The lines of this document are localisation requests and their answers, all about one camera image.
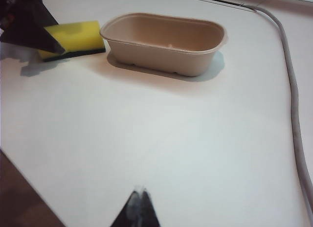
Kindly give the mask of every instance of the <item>container rim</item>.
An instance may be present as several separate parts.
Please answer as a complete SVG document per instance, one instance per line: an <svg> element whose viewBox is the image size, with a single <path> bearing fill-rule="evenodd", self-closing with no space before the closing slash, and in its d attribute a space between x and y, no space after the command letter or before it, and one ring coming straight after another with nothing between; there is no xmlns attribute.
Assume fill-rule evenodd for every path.
<svg viewBox="0 0 313 227"><path fill-rule="evenodd" d="M135 15L154 16L154 17L166 18L166 19L179 19L179 20L185 20L185 21L190 21L190 22L206 23L208 25L211 24L215 28L220 29L221 31L223 31L224 35L222 37L222 40L220 41L220 43L217 46L215 46L214 48L211 48L211 49L201 50L201 51L191 51L191 50L185 50L185 49L170 48L170 47L157 46L157 45L149 45L149 44L144 44L144 43L140 43L140 42L128 42L128 41L125 41L125 40L113 39L113 38L110 38L110 37L105 35L105 30L112 23L118 21L119 19L121 19L123 17L128 17L128 16L131 16L131 15L133 15L133 16L135 16ZM161 48L161 49L165 49L165 50L170 50L170 51L180 52L180 53L188 53L188 54L207 54L207 53L212 53L212 52L215 52L218 49L220 49L221 46L223 46L228 41L228 36L227 36L226 29L222 25L220 25L220 24L218 24L216 22L212 22L212 21L208 21L208 20L201 20L201 19L196 19L196 18L183 18L183 17L178 17L178 16L167 16L167 15L160 15L160 14L154 14L154 13L143 13L143 12L124 13L124 14L118 15L116 17L113 17L112 19L107 21L101 27L100 35L102 36L102 38L106 39L107 41L118 42L118 43L123 43L123 44L130 44L130 45L136 45L136 46L143 46L143 47Z"/></svg>

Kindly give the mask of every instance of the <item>sponge scouring pad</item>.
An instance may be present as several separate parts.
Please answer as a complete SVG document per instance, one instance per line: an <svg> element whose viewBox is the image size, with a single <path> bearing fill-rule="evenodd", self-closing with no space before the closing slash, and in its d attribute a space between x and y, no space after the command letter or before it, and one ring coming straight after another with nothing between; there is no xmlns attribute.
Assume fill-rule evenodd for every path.
<svg viewBox="0 0 313 227"><path fill-rule="evenodd" d="M66 50L62 55L38 50L44 62L105 52L98 21L47 26L45 29Z"/></svg>

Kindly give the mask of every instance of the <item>paper pulp container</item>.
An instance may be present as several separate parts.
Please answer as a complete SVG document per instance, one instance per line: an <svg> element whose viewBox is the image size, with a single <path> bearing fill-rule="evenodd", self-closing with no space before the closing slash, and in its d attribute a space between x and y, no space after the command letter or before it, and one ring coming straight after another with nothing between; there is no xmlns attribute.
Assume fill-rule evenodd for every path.
<svg viewBox="0 0 313 227"><path fill-rule="evenodd" d="M186 76L206 71L227 40L226 30L217 23L147 13L116 17L100 34L121 63Z"/></svg>

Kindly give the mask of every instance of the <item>cable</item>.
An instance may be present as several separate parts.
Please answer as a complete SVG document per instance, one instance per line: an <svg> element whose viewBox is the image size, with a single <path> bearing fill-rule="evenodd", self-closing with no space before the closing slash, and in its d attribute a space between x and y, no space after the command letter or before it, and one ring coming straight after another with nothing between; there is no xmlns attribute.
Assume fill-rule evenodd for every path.
<svg viewBox="0 0 313 227"><path fill-rule="evenodd" d="M278 26L278 29L280 31L281 41L283 44L284 54L285 54L287 73L288 73L290 92L291 92L291 127L292 127L295 163L296 163L300 185L303 188L302 189L303 196L307 197L308 203L311 209L311 213L313 213L313 186L312 186L312 182L311 182L310 175L308 172L307 164L305 162L300 122L299 122L298 86L297 86L297 81L295 78L295 74L294 74L294 70L293 70L293 66L291 62L288 40L285 34L284 27L281 24L281 22L271 12L269 12L268 10L264 8L253 6L253 5L245 5L245 4L240 4L240 3L229 2L225 0L213 0L213 1L231 4L235 6L241 6L241 7L249 8L254 11L260 11L266 14L267 16L269 16Z"/></svg>

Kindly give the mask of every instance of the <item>white table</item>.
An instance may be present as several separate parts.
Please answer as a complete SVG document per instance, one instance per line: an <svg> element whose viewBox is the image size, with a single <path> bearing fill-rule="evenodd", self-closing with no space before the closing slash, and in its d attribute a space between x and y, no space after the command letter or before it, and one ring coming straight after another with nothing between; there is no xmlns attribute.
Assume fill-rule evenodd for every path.
<svg viewBox="0 0 313 227"><path fill-rule="evenodd" d="M196 78L109 62L108 46L38 63L31 49L1 44L2 150L67 227L109 227L136 185L151 193L163 227L310 226L271 22L200 0L44 2L59 23L149 12L216 21L229 36ZM312 23L279 10L283 23L286 13L313 175Z"/></svg>

